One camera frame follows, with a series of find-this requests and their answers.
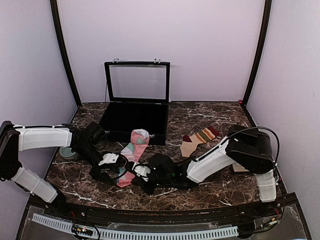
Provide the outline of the pink patterned sock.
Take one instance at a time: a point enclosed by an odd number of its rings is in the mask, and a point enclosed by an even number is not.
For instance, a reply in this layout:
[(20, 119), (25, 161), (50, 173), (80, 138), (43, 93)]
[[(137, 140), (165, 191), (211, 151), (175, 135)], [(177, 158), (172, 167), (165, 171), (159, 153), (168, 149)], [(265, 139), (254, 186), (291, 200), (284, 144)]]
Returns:
[[(144, 129), (134, 129), (131, 132), (130, 143), (120, 152), (129, 162), (138, 162), (145, 149), (149, 145), (150, 135)], [(124, 188), (131, 184), (135, 175), (127, 171), (117, 180), (117, 186)]]

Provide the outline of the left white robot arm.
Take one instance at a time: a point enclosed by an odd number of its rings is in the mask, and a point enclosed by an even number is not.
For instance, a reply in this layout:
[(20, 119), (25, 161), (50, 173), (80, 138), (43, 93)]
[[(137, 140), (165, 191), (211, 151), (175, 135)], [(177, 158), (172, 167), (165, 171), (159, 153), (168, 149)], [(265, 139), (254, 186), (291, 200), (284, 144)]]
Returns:
[(4, 121), (0, 127), (0, 179), (12, 181), (51, 205), (51, 210), (60, 218), (71, 213), (65, 203), (65, 195), (48, 181), (29, 170), (19, 160), (21, 153), (65, 148), (78, 154), (90, 166), (90, 175), (102, 182), (113, 183), (113, 179), (102, 172), (103, 168), (114, 168), (119, 154), (100, 153), (97, 144), (105, 131), (95, 122), (81, 129), (70, 124), (52, 126), (22, 126)]

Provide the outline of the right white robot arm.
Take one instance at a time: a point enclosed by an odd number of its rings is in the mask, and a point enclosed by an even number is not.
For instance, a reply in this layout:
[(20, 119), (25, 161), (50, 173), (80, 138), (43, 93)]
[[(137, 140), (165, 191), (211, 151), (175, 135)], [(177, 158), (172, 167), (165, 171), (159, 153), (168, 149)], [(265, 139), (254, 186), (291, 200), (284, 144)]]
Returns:
[(255, 176), (261, 200), (255, 205), (255, 213), (266, 217), (274, 210), (277, 199), (278, 155), (273, 154), (269, 136), (273, 133), (267, 127), (234, 125), (216, 146), (183, 165), (167, 155), (155, 154), (145, 165), (147, 171), (141, 177), (141, 187), (149, 195), (158, 187), (189, 190), (225, 167), (239, 164)]

